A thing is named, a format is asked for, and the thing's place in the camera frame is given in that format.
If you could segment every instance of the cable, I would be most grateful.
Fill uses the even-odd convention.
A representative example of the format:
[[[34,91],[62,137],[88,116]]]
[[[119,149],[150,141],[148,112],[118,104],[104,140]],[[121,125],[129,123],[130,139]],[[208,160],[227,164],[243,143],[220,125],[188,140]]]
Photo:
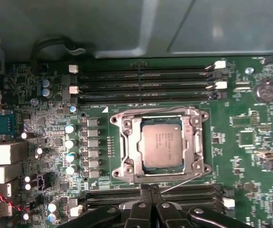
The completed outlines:
[[[11,207],[15,208],[15,209],[18,210],[18,211],[23,211],[22,208],[21,208],[20,206],[14,205],[14,203],[13,203],[12,201],[7,200],[7,199],[6,199],[3,195],[1,195],[1,194],[0,194],[0,200],[1,200],[2,202],[5,202],[5,203],[9,204]]]
[[[197,174],[196,176],[194,176],[194,177],[191,178],[191,179],[188,179],[188,180],[186,180],[186,181],[184,181],[184,182],[182,182],[182,183],[176,184],[176,185],[174,185],[174,186],[172,186],[172,187],[170,187],[170,188],[168,188],[168,189],[165,189],[165,190],[161,191],[161,194],[163,194],[163,193],[165,193],[165,192],[167,192],[167,191],[169,191],[169,190],[171,190],[171,189],[175,189],[176,187],[179,187],[179,186],[181,186],[181,185],[183,185],[183,184],[185,184],[185,183],[187,183],[187,182],[190,182],[190,181],[192,181],[192,180],[194,180],[194,179],[196,179],[196,178],[198,178],[198,177],[200,177],[200,176],[201,176],[201,174]]]
[[[32,53],[30,56],[30,61],[31,61],[31,69],[32,72],[35,72],[36,67],[37,67],[37,55],[39,51],[42,49],[53,46],[53,45],[59,45],[63,44],[66,47],[66,50],[71,54],[71,55],[80,55],[86,52],[85,49],[77,47],[77,45],[68,37],[59,37],[59,38],[51,38],[44,40],[40,43],[37,43],[34,45],[32,49]]]

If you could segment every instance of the black cable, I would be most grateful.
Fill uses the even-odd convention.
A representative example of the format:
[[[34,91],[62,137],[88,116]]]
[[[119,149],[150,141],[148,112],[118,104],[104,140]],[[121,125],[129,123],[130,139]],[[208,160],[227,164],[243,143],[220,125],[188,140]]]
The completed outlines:
[[[36,71],[38,53],[46,47],[53,46],[53,45],[59,45],[59,44],[65,45],[66,49],[68,49],[68,50],[76,49],[75,43],[71,39],[69,39],[68,37],[52,38],[52,39],[44,40],[40,43],[35,44],[33,47],[31,56],[30,56],[32,72]]]

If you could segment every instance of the motherboard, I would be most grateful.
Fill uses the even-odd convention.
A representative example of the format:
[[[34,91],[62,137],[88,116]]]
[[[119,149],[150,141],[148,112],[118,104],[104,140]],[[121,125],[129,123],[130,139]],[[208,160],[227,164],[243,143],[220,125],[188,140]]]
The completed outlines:
[[[141,183],[163,191],[185,182],[162,197],[273,228],[273,56],[6,70],[0,146],[12,157],[0,164],[13,174],[0,184],[15,185],[6,168],[22,162],[19,200],[10,197],[19,210],[0,209],[12,227],[55,227],[138,200]]]

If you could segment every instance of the green circuit board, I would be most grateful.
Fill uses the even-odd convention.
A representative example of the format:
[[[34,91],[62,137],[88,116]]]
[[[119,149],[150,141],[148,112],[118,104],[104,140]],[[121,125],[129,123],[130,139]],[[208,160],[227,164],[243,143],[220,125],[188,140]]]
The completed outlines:
[[[78,63],[80,71],[121,70],[138,67],[185,67],[207,66],[218,60],[226,61],[224,73],[228,74],[227,98],[215,101],[150,102],[139,104],[77,105],[78,111],[71,113],[69,84],[67,78],[69,63],[49,63],[46,69],[32,74],[28,64],[8,65],[6,81],[9,86],[8,100],[14,104],[17,113],[30,113],[24,127],[38,137],[30,141],[29,159],[25,162],[25,173],[52,171],[53,186],[44,192],[45,202],[39,214],[23,226],[47,227],[62,224],[68,220],[69,206],[61,204],[59,220],[52,224],[47,221],[47,204],[52,199],[78,197],[84,190],[108,190],[135,188],[112,177],[112,171],[120,166],[119,130],[110,123],[110,118],[122,111],[139,108],[171,108],[175,106],[194,106],[209,113],[203,122],[203,146],[205,163],[212,172],[188,184],[219,183],[235,192],[235,217],[254,227],[269,224],[273,227],[273,161],[258,159],[254,150],[273,151],[273,102],[258,102],[254,87],[262,80],[273,81],[273,64],[263,64],[264,57],[194,57],[161,59],[119,59],[87,60]],[[246,74],[252,67],[254,73]],[[41,81],[49,79],[53,96],[41,96]],[[244,82],[249,88],[241,89]],[[39,104],[34,107],[30,100],[36,98]],[[88,164],[82,159],[82,147],[75,147],[80,159],[73,163],[79,167],[77,173],[67,175],[69,164],[65,160],[68,150],[64,142],[68,139],[82,140],[82,120],[99,120],[100,170],[98,178],[87,173]],[[75,133],[66,135],[65,126],[74,124]],[[51,152],[41,159],[34,157],[38,146],[47,146]],[[162,182],[160,186],[171,186],[179,182]],[[35,195],[36,191],[23,193],[23,200]]]

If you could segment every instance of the cpu socket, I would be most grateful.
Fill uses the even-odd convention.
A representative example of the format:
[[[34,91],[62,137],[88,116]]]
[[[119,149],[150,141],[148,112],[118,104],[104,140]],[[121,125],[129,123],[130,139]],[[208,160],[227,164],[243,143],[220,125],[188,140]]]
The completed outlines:
[[[206,175],[202,122],[209,118],[194,107],[130,109],[110,118],[119,127],[121,166],[116,179],[130,183],[185,181]]]

